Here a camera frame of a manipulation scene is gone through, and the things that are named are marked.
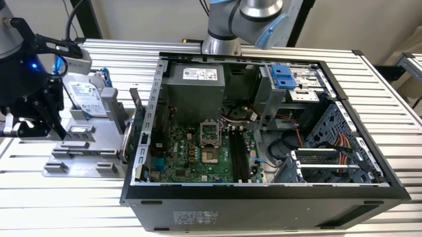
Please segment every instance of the motherboard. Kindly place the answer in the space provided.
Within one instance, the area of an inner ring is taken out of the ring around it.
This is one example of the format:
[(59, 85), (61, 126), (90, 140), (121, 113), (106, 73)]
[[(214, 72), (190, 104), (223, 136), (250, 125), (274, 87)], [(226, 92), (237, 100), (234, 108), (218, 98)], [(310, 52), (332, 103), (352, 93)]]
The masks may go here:
[(213, 125), (171, 128), (166, 157), (154, 157), (151, 182), (262, 183), (253, 131)]

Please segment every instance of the sticker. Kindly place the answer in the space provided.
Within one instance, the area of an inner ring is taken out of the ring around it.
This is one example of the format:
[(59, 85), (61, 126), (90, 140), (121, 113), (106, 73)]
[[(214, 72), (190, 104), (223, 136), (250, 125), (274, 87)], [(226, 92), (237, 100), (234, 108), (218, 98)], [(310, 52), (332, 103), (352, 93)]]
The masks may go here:
[(107, 116), (98, 88), (87, 82), (70, 82), (73, 99), (91, 116)]
[(183, 70), (186, 80), (217, 80), (217, 69), (186, 68)]
[(174, 211), (173, 217), (177, 225), (214, 225), (218, 211)]
[(255, 112), (253, 112), (253, 115), (251, 115), (251, 121), (257, 121), (257, 118), (258, 118), (258, 114)]

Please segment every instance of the green circuit board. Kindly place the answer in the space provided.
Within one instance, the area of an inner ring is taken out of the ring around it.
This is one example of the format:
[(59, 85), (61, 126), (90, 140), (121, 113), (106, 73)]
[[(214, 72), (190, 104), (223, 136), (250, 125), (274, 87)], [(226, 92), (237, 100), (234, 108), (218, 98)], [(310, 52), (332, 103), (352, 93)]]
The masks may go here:
[[(262, 183), (261, 166), (251, 158), (257, 154), (254, 135), (251, 131), (243, 133), (247, 166), (250, 172), (253, 166), (258, 173), (251, 175), (254, 183)], [(201, 147), (201, 127), (179, 127), (171, 129), (169, 152), (165, 158), (165, 172), (155, 176), (153, 182), (162, 183), (233, 183), (233, 163), (230, 152), (229, 130), (223, 129), (221, 135), (221, 146)]]

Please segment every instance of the screw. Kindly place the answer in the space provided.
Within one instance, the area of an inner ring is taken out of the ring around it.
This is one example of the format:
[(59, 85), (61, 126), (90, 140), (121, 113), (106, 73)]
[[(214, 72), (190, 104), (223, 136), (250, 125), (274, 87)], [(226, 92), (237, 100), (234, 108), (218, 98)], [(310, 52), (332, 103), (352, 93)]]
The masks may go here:
[(11, 20), (7, 17), (2, 18), (2, 23), (6, 25), (6, 27), (12, 28)]

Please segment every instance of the blue drive bay latch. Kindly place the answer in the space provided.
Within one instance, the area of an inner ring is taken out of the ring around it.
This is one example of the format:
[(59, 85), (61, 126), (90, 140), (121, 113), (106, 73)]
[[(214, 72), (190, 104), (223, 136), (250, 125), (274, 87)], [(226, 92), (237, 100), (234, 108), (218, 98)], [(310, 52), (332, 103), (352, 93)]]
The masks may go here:
[(277, 81), (278, 89), (294, 89), (297, 88), (296, 80), (292, 76), (292, 72), (288, 65), (272, 65), (272, 76)]

